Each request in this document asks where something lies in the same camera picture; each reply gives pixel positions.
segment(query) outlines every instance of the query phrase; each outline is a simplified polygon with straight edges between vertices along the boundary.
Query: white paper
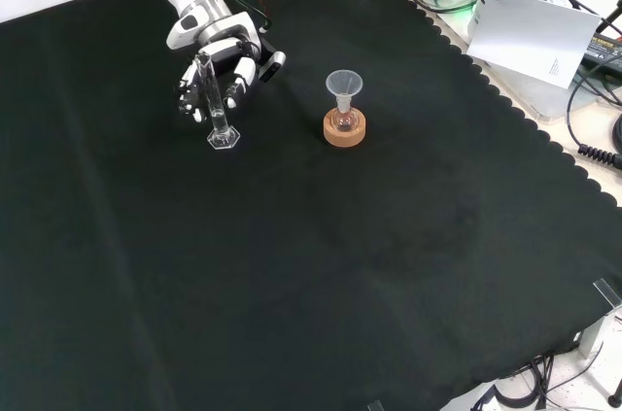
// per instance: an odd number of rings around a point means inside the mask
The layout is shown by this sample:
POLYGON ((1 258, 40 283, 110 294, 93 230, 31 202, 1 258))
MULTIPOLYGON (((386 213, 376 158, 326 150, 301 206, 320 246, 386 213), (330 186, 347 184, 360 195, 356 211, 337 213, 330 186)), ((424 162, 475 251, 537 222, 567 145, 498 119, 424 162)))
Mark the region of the white paper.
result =
POLYGON ((568 88, 600 18, 542 0, 485 0, 467 54, 568 88))

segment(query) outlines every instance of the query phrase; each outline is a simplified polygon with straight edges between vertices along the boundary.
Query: wooden stand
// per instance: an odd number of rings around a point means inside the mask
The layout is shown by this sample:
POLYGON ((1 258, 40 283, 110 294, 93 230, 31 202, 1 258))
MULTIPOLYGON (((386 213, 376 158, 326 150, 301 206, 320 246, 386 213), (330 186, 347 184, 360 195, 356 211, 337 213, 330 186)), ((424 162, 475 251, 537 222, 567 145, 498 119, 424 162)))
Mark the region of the wooden stand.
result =
POLYGON ((356 108, 353 108, 359 116, 359 125, 352 131, 337 131, 330 122, 332 113, 336 110, 333 108, 324 117, 324 137, 326 137, 329 144, 335 147, 354 147, 365 137, 366 120, 363 113, 356 108))

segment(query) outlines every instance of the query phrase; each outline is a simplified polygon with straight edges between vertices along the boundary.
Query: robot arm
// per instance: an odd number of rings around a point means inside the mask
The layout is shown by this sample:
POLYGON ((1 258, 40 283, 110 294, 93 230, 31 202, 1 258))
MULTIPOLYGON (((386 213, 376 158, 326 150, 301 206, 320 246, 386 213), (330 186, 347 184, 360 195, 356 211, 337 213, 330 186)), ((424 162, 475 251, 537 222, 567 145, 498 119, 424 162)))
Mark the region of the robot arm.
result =
MULTIPOLYGON (((285 63, 285 54, 275 51, 259 36, 249 14, 234 14, 225 0, 168 1, 180 17, 166 41, 171 50, 197 43, 197 56, 208 58, 215 73, 219 71, 219 65, 237 61, 233 72, 235 79, 226 88, 224 95, 224 103, 228 108, 240 104, 257 77, 268 82, 285 63)), ((213 102, 201 98, 200 92, 205 90, 200 87, 206 84, 206 80, 201 79, 197 65, 200 63, 195 58, 180 80, 179 107, 182 112, 192 114, 196 121, 203 122, 208 118, 205 109, 211 109, 213 102)), ((214 120, 214 112, 209 116, 214 120)))

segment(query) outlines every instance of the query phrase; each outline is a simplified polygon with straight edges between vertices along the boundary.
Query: table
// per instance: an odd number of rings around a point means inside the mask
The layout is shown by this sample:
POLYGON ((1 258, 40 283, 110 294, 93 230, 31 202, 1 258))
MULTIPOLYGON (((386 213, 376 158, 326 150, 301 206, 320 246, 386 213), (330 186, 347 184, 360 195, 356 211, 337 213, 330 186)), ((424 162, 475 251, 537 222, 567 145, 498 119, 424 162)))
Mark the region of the table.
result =
POLYGON ((622 247, 611 200, 422 14, 271 3, 291 68, 234 117, 233 154, 176 116, 164 0, 84 0, 2 28, 0 297, 20 300, 1 330, 8 408, 435 411, 603 313, 591 283, 622 247), (137 15, 153 23, 131 30, 137 15), (427 57, 414 73, 412 46, 427 57), (454 83, 427 82, 448 66, 454 83), (347 152, 316 127, 343 67, 363 75, 370 120, 347 152))
MULTIPOLYGON (((600 12, 603 16, 608 15, 614 8, 617 0, 581 0, 584 1, 593 10, 600 12)), ((443 21, 438 15, 429 13, 429 16, 434 20, 434 23, 440 27, 443 35, 451 39, 452 44, 460 47, 463 52, 467 51, 467 43, 464 38, 466 33, 461 35, 452 30, 449 25, 443 21)), ((605 32, 605 35, 613 36, 611 29, 605 32)), ((532 113, 525 108, 525 103, 522 102, 520 95, 517 94, 509 86, 503 75, 496 72, 487 63, 481 61, 475 61, 491 80, 491 83, 499 88, 501 93, 508 98, 512 99, 512 104, 516 108, 525 112, 528 118, 536 120, 532 116, 532 113)), ((522 76, 526 81, 529 81, 527 76, 522 76)), ((604 149, 614 152, 613 144, 611 142, 610 134, 613 124, 620 116, 620 112, 616 109, 608 106, 604 102, 595 102, 588 107, 575 112, 572 116, 572 128, 581 141, 589 144, 592 147, 604 149)), ((592 160, 585 158, 577 153, 577 146, 572 141, 566 125, 563 122, 556 122, 553 124, 545 124, 539 122, 537 127, 551 137, 551 141, 557 142, 564 148, 567 154, 570 154, 576 160, 576 164, 584 168, 589 178, 598 182, 602 187, 603 192, 611 194, 618 202, 618 205, 622 205, 622 173, 608 167, 601 166, 594 163, 592 160)))
MULTIPOLYGON (((617 0, 581 0, 588 6, 597 12, 601 12, 603 16, 609 14, 615 7, 617 0)), ((437 14, 426 12, 429 17, 434 20, 434 23, 440 27, 443 35, 450 38, 452 44, 460 47, 463 52, 467 51, 468 35, 467 35, 467 23, 461 20, 460 17, 453 17, 452 15, 443 15, 440 17, 437 14)), ((614 37, 615 32, 611 29, 605 31, 605 35, 614 37)), ((537 80, 531 80, 528 76, 520 75, 518 73, 508 72, 504 68, 496 69, 489 64, 475 60, 475 63, 480 66, 483 72, 490 78, 491 84, 497 86, 503 95, 512 99, 512 105, 525 112, 528 118, 536 120, 533 110, 527 107, 525 98, 521 97, 519 93, 512 90, 507 80, 510 79, 516 84, 516 79, 520 78, 525 83, 532 83, 536 85, 543 85, 537 80)), ((561 89, 551 86, 551 90, 555 90, 555 94, 558 96, 569 95, 568 92, 563 92, 561 89)), ((572 114, 572 126, 576 134, 586 144, 599 149, 612 151, 613 143, 610 137, 610 131, 613 124, 620 116, 620 111, 612 108, 603 100, 595 100, 592 104, 578 109, 578 111, 572 114)), ((577 147, 572 141, 566 124, 562 121, 555 123, 537 122, 537 127, 550 135, 551 141, 557 142, 564 148, 564 152, 570 154, 576 160, 576 164, 586 170, 590 179, 595 180, 601 186, 603 192, 607 192, 615 197, 618 206, 622 206, 622 173, 618 170, 601 166, 594 163, 592 160, 585 158, 583 155, 577 153, 577 147)), ((601 344, 602 335, 611 325, 612 316, 606 316, 600 321, 591 325, 586 329, 585 341, 582 345, 582 351, 584 357, 591 357, 595 354, 596 350, 601 344)), ((465 405, 472 405, 472 403, 478 399, 486 390, 492 386, 493 383, 484 384, 474 389, 471 393, 456 398, 450 402, 444 409, 444 411, 453 411, 464 408, 465 405)))

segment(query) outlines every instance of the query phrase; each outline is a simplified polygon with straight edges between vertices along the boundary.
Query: white table surface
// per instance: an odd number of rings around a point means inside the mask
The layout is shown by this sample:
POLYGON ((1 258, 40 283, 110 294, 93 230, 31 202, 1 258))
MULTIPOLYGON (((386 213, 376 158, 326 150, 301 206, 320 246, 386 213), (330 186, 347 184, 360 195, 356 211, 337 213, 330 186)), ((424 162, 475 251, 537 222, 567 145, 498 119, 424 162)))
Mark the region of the white table surface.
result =
MULTIPOLYGON (((594 11, 601 13, 603 16, 608 15, 614 8, 617 0, 580 0, 594 11)), ((449 37, 454 45, 460 47, 463 52, 467 51, 465 41, 453 31, 447 23, 440 19, 437 15, 429 13, 434 23, 440 27, 443 35, 449 37)), ((512 99, 514 107, 524 111, 527 118, 536 120, 531 113, 524 107, 520 101, 520 96, 508 85, 502 76, 492 69, 486 63, 476 62, 482 67, 483 74, 491 79, 491 84, 498 87, 501 94, 512 99)), ((584 144, 592 147, 615 152, 611 142, 611 128, 622 112, 610 107, 604 102, 595 102, 572 116, 572 129, 576 136, 584 144)), ((595 180, 601 185, 604 192, 611 194, 618 202, 618 206, 622 204, 622 170, 616 170, 611 167, 605 167, 593 162, 577 153, 577 146, 572 141, 566 124, 557 122, 553 124, 544 124, 537 122, 538 128, 547 132, 551 141, 559 143, 564 152, 574 157, 576 164, 587 171, 589 178, 595 180)))

